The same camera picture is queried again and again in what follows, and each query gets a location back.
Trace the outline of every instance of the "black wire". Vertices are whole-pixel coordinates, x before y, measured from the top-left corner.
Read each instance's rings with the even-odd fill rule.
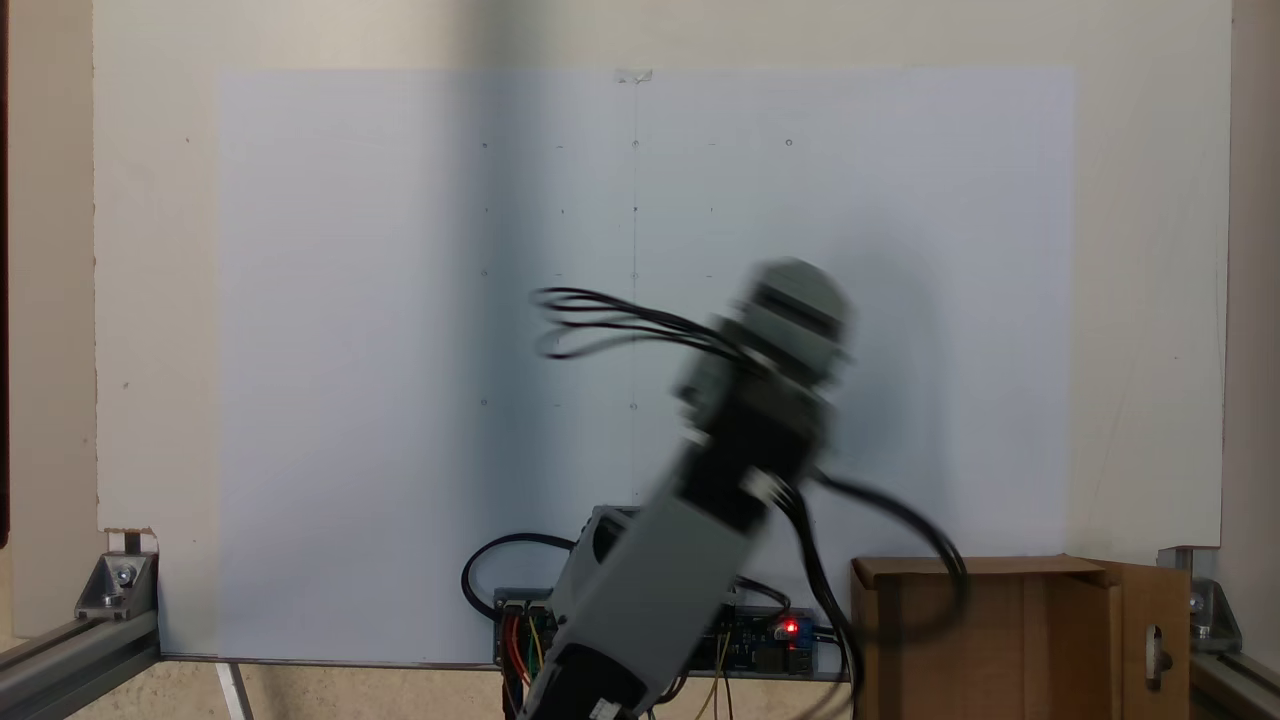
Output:
[[[901,644],[932,639],[950,630],[960,620],[969,605],[969,571],[964,565],[964,557],[960,556],[960,551],[956,550],[951,538],[925,520],[919,512],[877,489],[849,480],[836,480],[820,470],[814,474],[814,479],[824,488],[870,505],[909,525],[938,555],[942,565],[947,569],[947,577],[951,579],[951,603],[936,616],[914,626],[878,628],[868,639],[879,644]]]
[[[471,557],[467,559],[466,565],[462,566],[462,597],[467,598],[467,602],[471,603],[471,607],[475,607],[476,612],[484,615],[485,618],[493,620],[494,623],[502,620],[502,614],[498,612],[498,610],[494,609],[492,603],[484,602],[483,600],[480,600],[480,596],[476,594],[475,588],[471,585],[471,569],[475,566],[476,560],[480,560],[480,556],[483,556],[484,553],[489,552],[490,550],[500,544],[509,544],[513,542],[534,542],[539,544],[549,544],[552,547],[558,547],[561,550],[573,550],[575,544],[573,541],[571,539],[556,536],[547,536],[543,533],[512,533],[509,536],[502,536],[495,541],[490,541],[485,543],[480,550],[475,551],[471,555]]]
[[[772,588],[759,580],[753,580],[751,578],[748,578],[745,575],[739,575],[737,579],[733,580],[733,584],[742,588],[744,591],[760,593],[772,600],[773,602],[778,603],[777,612],[765,618],[767,623],[776,621],[778,618],[782,618],[791,610],[791,598],[787,597],[785,592],[777,588]]]
[[[728,673],[724,673],[724,702],[728,705],[728,720],[733,720],[733,691],[728,689]]]
[[[675,680],[671,682],[671,687],[667,688],[667,692],[658,696],[658,700],[654,701],[654,705],[667,705],[668,702],[676,700],[676,696],[680,694],[680,691],[685,689],[685,683],[687,682],[689,682],[689,670],[686,669],[684,673],[677,675]]]
[[[703,352],[719,355],[735,363],[753,365],[754,363],[735,342],[707,325],[681,318],[680,315],[627,302],[603,292],[575,287],[548,287],[532,293],[534,304],[548,313],[548,320],[558,325],[539,341],[539,352],[556,360],[582,357],[620,345],[641,340],[659,340],[685,345]],[[559,316],[564,313],[609,313],[595,320],[568,320]],[[639,320],[646,324],[632,324],[623,320]],[[567,352],[550,351],[548,345],[557,345],[563,337],[582,329],[627,331],[631,334],[605,338]]]
[[[849,698],[844,703],[840,703],[828,716],[833,716],[845,707],[852,707],[852,715],[856,717],[856,698],[861,694],[863,685],[867,683],[867,669],[861,646],[859,644],[859,633],[845,615],[845,611],[841,610],[840,601],[836,600],[835,593],[831,591],[831,583],[827,580],[827,573],[823,570],[822,560],[818,556],[818,546],[813,537],[809,510],[805,505],[804,497],[797,493],[795,488],[787,486],[785,487],[783,493],[777,498],[776,503],[782,510],[782,514],[787,518],[787,520],[791,521],[791,527],[795,528],[796,538],[800,542],[800,556],[804,562],[805,577],[809,580],[809,589],[813,592],[814,601],[827,615],[827,619],[831,621],[836,633],[841,653],[841,673],[844,674],[846,669],[850,670]],[[796,720],[815,717],[817,714],[831,701],[831,698],[835,697],[838,685],[833,685],[829,691],[827,691],[822,700],[805,712],[800,714]]]

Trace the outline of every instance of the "white paper sheet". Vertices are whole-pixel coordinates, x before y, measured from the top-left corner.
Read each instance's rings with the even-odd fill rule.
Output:
[[[687,356],[538,359],[547,284],[705,319],[818,264],[858,309],[827,466],[965,553],[1060,551],[1073,101],[1059,68],[228,76],[220,655],[484,662],[467,555],[643,501]],[[922,551],[810,496],[833,587]],[[750,571],[806,605],[795,553],[776,523]]]

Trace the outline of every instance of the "red wire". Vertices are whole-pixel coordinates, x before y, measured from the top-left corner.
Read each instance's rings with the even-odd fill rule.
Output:
[[[506,618],[503,618],[503,620],[502,620],[502,634],[498,635],[498,637],[502,638],[502,647],[506,648],[507,647],[507,619]],[[504,652],[503,655],[508,660],[511,659],[511,653],[509,652]],[[512,714],[518,714],[520,708],[518,708],[518,706],[516,706],[516,696],[511,694],[511,685],[507,683],[507,669],[506,667],[502,670],[502,692],[507,696],[507,705],[511,706],[511,712]]]
[[[530,679],[529,676],[529,667],[525,667],[525,661],[520,659],[518,638],[520,638],[520,620],[516,619],[516,621],[511,624],[511,634],[508,635],[508,644],[507,644],[509,650],[507,651],[507,655],[511,656],[511,664],[516,669],[516,673],[520,674],[520,679],[524,680],[526,685],[531,685],[534,683],[532,679]]]

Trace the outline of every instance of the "brown cardboard box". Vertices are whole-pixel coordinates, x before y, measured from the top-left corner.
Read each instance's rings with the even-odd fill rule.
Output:
[[[1068,555],[965,562],[973,594],[960,625],[925,643],[867,647],[864,717],[1188,717],[1185,573]],[[854,606],[869,628],[919,623],[950,600],[934,559],[854,561]],[[1172,665],[1148,682],[1156,628]]]

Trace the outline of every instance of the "bolt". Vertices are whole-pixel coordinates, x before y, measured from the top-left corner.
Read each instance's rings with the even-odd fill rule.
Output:
[[[131,583],[133,583],[133,578],[136,578],[137,574],[138,571],[133,569],[133,565],[120,565],[115,569],[115,582],[120,583],[120,587],[127,588]]]

